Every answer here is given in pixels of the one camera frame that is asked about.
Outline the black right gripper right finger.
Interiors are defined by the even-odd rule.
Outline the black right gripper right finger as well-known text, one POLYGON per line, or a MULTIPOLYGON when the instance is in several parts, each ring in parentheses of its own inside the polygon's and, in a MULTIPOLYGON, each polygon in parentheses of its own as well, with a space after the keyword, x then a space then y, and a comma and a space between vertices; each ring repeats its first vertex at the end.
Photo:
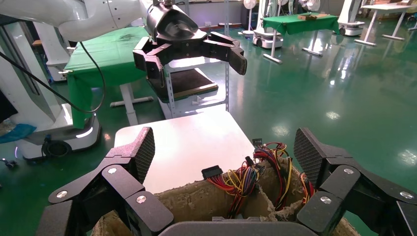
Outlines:
POLYGON ((345 212, 380 236, 417 233, 417 195, 362 167, 345 149, 320 142, 307 128, 296 131, 294 156, 315 193, 297 221, 328 236, 345 212))

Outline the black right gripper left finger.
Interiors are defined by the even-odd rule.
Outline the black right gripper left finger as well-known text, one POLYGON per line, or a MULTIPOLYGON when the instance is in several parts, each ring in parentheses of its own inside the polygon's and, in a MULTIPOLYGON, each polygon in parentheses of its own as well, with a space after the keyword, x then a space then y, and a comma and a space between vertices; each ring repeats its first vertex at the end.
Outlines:
POLYGON ((144 127, 133 142, 112 148, 94 170, 52 192, 36 235, 84 236, 111 211, 133 235, 159 235, 174 216, 143 185, 154 155, 153 130, 144 127))

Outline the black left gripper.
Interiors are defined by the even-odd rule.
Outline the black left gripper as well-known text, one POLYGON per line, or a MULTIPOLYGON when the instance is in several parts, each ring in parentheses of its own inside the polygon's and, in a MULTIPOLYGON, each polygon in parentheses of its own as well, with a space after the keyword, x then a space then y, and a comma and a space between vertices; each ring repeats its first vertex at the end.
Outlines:
POLYGON ((176 5, 157 3, 147 14, 153 40, 142 37, 133 50, 136 68, 152 82, 165 86, 164 65, 175 59, 204 56, 225 61, 240 75, 247 71, 247 59, 240 42, 218 32, 209 35, 176 5))

